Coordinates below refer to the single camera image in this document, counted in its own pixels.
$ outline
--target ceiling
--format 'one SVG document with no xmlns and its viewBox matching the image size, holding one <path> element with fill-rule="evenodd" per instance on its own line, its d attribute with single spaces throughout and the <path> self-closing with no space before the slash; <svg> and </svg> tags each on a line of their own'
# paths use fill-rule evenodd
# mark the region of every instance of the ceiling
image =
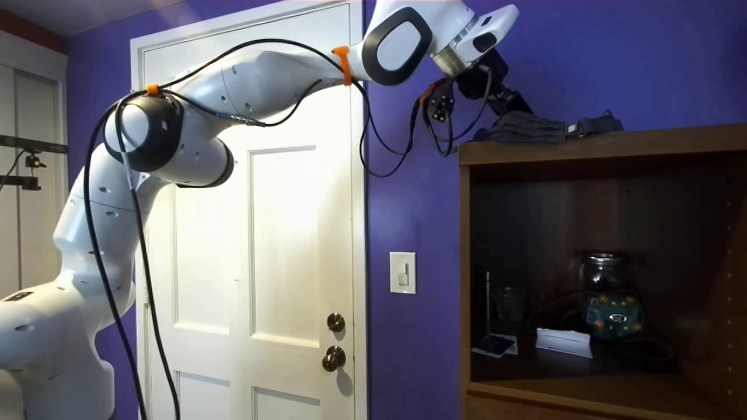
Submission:
<svg viewBox="0 0 747 420">
<path fill-rule="evenodd" d="M 0 10 L 69 38 L 181 0 L 0 0 Z"/>
</svg>

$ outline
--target wooden cabinet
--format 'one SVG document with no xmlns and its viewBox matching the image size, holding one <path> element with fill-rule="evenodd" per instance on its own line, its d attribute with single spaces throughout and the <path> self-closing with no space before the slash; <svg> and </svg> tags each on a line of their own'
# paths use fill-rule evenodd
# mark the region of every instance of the wooden cabinet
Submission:
<svg viewBox="0 0 747 420">
<path fill-rule="evenodd" d="M 747 417 L 747 125 L 471 142 L 460 188 L 466 420 Z M 586 296 L 590 249 L 628 257 L 648 345 L 636 355 L 535 348 L 547 308 Z M 520 355 L 471 350 L 493 319 L 486 273 L 520 291 Z"/>
</svg>

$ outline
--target robotic arm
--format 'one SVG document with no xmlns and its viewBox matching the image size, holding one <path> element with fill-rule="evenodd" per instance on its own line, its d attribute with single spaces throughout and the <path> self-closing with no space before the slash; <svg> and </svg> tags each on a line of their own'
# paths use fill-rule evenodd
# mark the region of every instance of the robotic arm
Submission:
<svg viewBox="0 0 747 420">
<path fill-rule="evenodd" d="M 94 335 L 111 325 L 111 303 L 117 312 L 132 303 L 139 215 L 166 184 L 215 186 L 231 175 L 231 152 L 216 137 L 227 125 L 266 125 L 264 116 L 350 79 L 401 84 L 425 55 L 457 76 L 493 54 L 516 17 L 510 5 L 475 17 L 460 0 L 377 0 L 363 40 L 350 49 L 234 49 L 118 101 L 59 220 L 59 277 L 0 301 L 0 368 L 18 383 L 26 417 L 111 417 L 111 367 Z"/>
</svg>

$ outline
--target switch plate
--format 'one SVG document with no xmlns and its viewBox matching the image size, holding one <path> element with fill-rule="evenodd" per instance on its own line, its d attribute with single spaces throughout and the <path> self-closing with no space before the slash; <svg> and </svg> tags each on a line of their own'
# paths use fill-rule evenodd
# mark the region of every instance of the switch plate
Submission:
<svg viewBox="0 0 747 420">
<path fill-rule="evenodd" d="M 416 293 L 416 252 L 390 252 L 390 293 Z"/>
</svg>

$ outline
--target door frame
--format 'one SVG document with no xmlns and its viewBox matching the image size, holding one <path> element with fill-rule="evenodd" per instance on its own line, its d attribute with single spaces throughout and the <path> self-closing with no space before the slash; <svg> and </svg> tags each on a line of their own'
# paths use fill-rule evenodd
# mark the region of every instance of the door frame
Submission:
<svg viewBox="0 0 747 420">
<path fill-rule="evenodd" d="M 347 44 L 357 44 L 363 34 L 363 7 L 357 0 L 317 0 L 317 3 L 296 3 L 296 0 L 279 0 L 279 3 L 270 3 L 270 5 L 259 5 L 244 11 L 234 11 L 234 14 L 223 14 L 223 17 L 215 17 L 215 19 L 205 19 L 205 21 L 196 21 L 196 23 L 187 23 L 187 25 L 177 25 L 171 31 L 160 31 L 154 34 L 144 34 L 144 38 L 132 38 L 131 40 L 131 86 L 132 89 L 143 89 L 144 84 L 150 84 L 146 79 L 139 79 L 143 75 L 143 62 L 144 62 L 144 54 L 152 49 L 164 49 L 164 47 L 172 47 L 180 44 L 184 40 L 193 40 L 193 38 L 205 38 L 210 33 L 227 33 L 227 31 L 240 31 L 248 25 L 257 25 L 262 21 L 270 21 L 277 17 L 293 17 L 293 14 L 305 14 L 312 10 L 326 10 L 326 7 L 347 7 L 347 25 L 352 28 L 352 38 L 347 40 Z M 361 133 L 363 129 L 363 104 L 361 101 L 352 104 L 355 107 L 355 122 L 352 122 L 352 131 Z M 360 161 L 357 156 L 360 146 L 350 146 L 350 161 Z M 367 223 L 363 223 L 363 180 L 367 173 L 360 163 L 352 163 L 352 306 L 355 306 L 355 321 L 352 321 L 352 353 L 355 356 L 350 356 L 352 367 L 355 367 L 355 420 L 367 420 L 368 417 L 368 353 L 367 353 Z M 144 356 L 144 321 L 150 321 L 144 318 L 144 306 L 146 301 L 139 299 L 144 296 L 144 285 L 136 285 L 136 293 L 138 293 L 138 318 L 136 318 L 136 332 L 138 332 L 138 359 Z"/>
</svg>

